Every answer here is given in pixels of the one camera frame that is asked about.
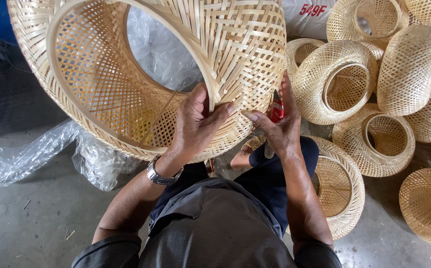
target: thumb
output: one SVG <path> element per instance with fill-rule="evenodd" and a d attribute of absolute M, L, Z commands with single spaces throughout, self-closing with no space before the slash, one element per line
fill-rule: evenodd
<path fill-rule="evenodd" d="M 225 103 L 215 110 L 212 115 L 204 121 L 207 125 L 219 129 L 224 122 L 229 118 L 230 114 L 236 109 L 233 103 Z"/>
<path fill-rule="evenodd" d="M 247 110 L 243 110 L 242 114 L 254 122 L 255 126 L 261 128 L 264 132 L 275 127 L 275 123 L 273 123 L 265 114 L 260 113 L 259 111 L 249 112 Z"/>

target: dark gray shirt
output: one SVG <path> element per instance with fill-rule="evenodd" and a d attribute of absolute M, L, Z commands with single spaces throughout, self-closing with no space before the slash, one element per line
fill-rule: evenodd
<path fill-rule="evenodd" d="M 189 187 L 171 198 L 149 228 L 141 258 L 141 239 L 120 234 L 89 246 L 72 267 L 341 267 L 319 241 L 306 243 L 292 259 L 270 211 L 229 180 Z"/>

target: metal watch band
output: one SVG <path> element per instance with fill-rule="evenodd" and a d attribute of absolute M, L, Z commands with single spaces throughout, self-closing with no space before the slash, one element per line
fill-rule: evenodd
<path fill-rule="evenodd" d="M 165 177 L 159 175 L 156 172 L 156 170 L 154 169 L 154 164 L 159 159 L 159 157 L 161 157 L 161 155 L 156 155 L 154 157 L 154 159 L 149 163 L 148 169 L 147 169 L 148 178 L 152 182 L 154 182 L 156 184 L 160 184 L 160 185 L 171 185 L 171 184 L 175 183 L 177 181 L 177 179 L 179 178 L 179 176 L 181 175 L 181 173 L 183 173 L 184 167 L 182 167 L 174 177 L 165 178 Z"/>

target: foot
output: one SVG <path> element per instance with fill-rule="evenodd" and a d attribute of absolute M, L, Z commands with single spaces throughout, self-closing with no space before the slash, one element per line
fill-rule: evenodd
<path fill-rule="evenodd" d="M 230 162 L 230 167 L 232 169 L 242 169 L 242 168 L 251 168 L 250 162 L 248 158 L 252 153 L 252 148 L 248 145 L 244 145 L 242 149 L 234 156 L 232 161 Z"/>

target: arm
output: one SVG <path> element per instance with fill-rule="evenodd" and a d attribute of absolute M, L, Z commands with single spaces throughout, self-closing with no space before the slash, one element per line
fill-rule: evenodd
<path fill-rule="evenodd" d="M 320 201 L 308 175 L 300 148 L 300 121 L 287 72 L 284 73 L 279 93 L 283 97 L 284 118 L 273 123 L 260 112 L 243 114 L 261 128 L 267 141 L 280 157 L 287 182 L 287 218 L 296 254 L 303 243 L 318 240 L 333 248 L 328 223 Z"/>
<path fill-rule="evenodd" d="M 185 164 L 207 148 L 219 127 L 235 110 L 225 103 L 208 114 L 207 88 L 200 83 L 179 106 L 173 141 L 154 168 L 164 177 L 174 176 Z M 93 243 L 106 237 L 135 233 L 143 226 L 166 186 L 149 180 L 143 170 L 116 195 L 96 228 Z"/>

